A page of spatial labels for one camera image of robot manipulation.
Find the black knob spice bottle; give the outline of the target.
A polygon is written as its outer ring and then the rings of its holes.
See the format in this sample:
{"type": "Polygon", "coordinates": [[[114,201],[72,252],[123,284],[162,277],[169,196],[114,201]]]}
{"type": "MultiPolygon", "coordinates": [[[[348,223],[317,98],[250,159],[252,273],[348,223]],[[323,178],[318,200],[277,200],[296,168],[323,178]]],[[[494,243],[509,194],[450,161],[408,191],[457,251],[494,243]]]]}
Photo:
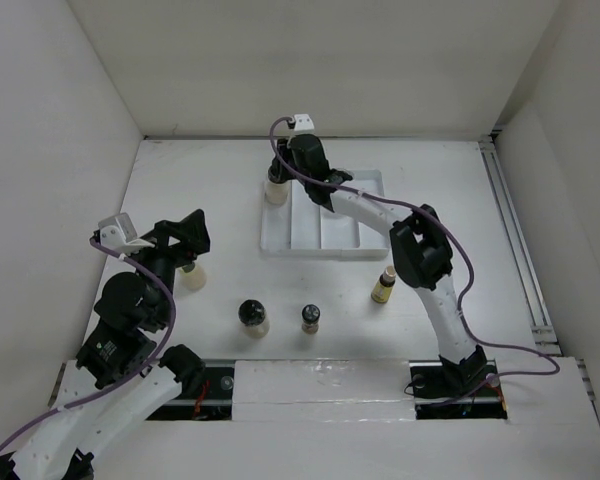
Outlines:
{"type": "Polygon", "coordinates": [[[280,206],[283,205],[290,191],[290,183],[286,181],[285,184],[273,184],[266,179],[264,184],[265,200],[272,205],[280,206]]]}

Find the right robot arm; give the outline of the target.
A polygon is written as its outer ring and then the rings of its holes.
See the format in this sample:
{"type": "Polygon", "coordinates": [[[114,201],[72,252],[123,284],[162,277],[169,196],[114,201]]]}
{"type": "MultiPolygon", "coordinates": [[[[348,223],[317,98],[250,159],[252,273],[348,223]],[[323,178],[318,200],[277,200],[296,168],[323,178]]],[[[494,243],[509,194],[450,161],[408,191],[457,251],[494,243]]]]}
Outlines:
{"type": "Polygon", "coordinates": [[[414,289],[434,329],[447,395],[469,394],[478,388],[486,378],[487,359],[462,319],[452,279],[452,248],[435,209],[424,204],[413,207],[409,216],[400,216],[394,203],[353,187],[351,173],[331,167],[313,134],[272,138],[270,144],[271,183],[296,180],[317,206],[389,240],[397,277],[414,289]]]}

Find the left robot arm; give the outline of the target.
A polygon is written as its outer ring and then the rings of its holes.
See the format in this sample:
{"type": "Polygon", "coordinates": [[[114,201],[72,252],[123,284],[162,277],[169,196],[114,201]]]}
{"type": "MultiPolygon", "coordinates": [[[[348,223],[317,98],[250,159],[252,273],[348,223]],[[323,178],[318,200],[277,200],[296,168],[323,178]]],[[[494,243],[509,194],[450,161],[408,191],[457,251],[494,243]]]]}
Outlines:
{"type": "Polygon", "coordinates": [[[129,265],[104,285],[96,327],[65,369],[53,406],[0,444],[0,479],[87,479],[97,455],[165,402],[202,387],[204,361],[167,344],[177,269],[209,252],[205,213],[137,234],[128,214],[99,222],[90,245],[129,265]]]}

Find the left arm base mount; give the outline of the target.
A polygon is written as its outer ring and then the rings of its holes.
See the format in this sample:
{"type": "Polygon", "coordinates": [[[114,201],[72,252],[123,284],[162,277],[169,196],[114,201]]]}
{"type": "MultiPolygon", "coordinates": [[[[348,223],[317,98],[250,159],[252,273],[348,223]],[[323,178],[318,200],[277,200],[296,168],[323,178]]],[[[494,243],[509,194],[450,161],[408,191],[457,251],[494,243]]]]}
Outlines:
{"type": "Polygon", "coordinates": [[[206,367],[195,390],[180,394],[159,407],[148,421],[228,421],[232,418],[235,365],[233,359],[205,359],[206,367]]]}

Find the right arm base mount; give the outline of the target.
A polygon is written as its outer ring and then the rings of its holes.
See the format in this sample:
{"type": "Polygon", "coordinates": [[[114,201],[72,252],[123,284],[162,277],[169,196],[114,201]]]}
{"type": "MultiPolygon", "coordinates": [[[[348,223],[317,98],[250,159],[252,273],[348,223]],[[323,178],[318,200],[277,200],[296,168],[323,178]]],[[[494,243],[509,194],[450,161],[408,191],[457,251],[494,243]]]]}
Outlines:
{"type": "Polygon", "coordinates": [[[495,363],[488,362],[484,374],[464,390],[457,390],[445,378],[440,361],[415,361],[409,364],[410,377],[403,392],[414,400],[417,420],[506,420],[501,387],[486,384],[477,388],[496,372],[495,363]]]}

